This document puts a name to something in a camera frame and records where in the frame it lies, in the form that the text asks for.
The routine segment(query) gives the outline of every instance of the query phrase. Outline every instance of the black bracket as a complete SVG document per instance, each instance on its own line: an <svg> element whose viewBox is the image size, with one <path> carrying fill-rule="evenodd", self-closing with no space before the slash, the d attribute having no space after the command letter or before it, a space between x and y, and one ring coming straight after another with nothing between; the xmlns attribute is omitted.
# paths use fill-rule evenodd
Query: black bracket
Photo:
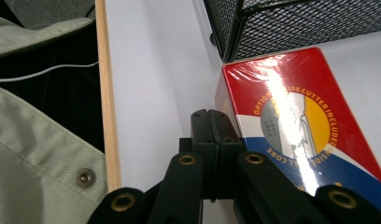
<svg viewBox="0 0 381 224"><path fill-rule="evenodd" d="M203 199L234 199L239 223L381 223L381 211L349 189L325 186L312 197L295 188L268 157L245 151L221 112L193 113L191 135L161 183L109 193L89 223L201 223Z"/></svg>

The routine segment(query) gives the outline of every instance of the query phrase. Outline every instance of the desk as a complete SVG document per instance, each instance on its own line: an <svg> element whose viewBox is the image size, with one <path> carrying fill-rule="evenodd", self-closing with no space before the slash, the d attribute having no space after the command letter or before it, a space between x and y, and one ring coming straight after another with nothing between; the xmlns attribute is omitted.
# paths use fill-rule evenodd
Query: desk
<svg viewBox="0 0 381 224"><path fill-rule="evenodd" d="M214 108L221 62L203 1L96 0L96 15L109 188L147 190L190 137L191 113ZM319 47L381 165L381 32Z"/></svg>

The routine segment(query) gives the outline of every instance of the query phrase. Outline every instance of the plastic wrap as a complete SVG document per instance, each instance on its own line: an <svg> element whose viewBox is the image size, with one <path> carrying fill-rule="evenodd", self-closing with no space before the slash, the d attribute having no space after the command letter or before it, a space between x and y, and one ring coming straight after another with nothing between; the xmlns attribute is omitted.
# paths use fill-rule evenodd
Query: plastic wrap
<svg viewBox="0 0 381 224"><path fill-rule="evenodd" d="M222 71L216 106L233 118L248 150L267 155L311 195L338 185L381 209L381 169L318 48Z"/></svg>

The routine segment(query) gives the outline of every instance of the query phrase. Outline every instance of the wood trim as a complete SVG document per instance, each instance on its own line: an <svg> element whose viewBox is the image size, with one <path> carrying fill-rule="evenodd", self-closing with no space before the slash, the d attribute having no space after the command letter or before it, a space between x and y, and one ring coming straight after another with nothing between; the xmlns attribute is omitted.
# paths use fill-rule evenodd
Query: wood trim
<svg viewBox="0 0 381 224"><path fill-rule="evenodd" d="M98 60L100 66L101 99L106 148L106 175L108 190L111 192L121 188L121 180L105 0L95 0L95 15L97 23Z"/></svg>

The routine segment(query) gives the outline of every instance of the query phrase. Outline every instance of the white table surface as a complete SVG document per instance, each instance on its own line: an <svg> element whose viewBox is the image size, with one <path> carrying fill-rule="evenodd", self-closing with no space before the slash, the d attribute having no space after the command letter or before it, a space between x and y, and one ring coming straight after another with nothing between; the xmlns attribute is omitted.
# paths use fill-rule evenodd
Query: white table surface
<svg viewBox="0 0 381 224"><path fill-rule="evenodd" d="M201 0L110 0L106 16L121 184L147 190L191 136L191 113L215 108L222 63ZM381 32L319 46L381 165ZM235 223L232 202L205 203L204 219Z"/></svg>

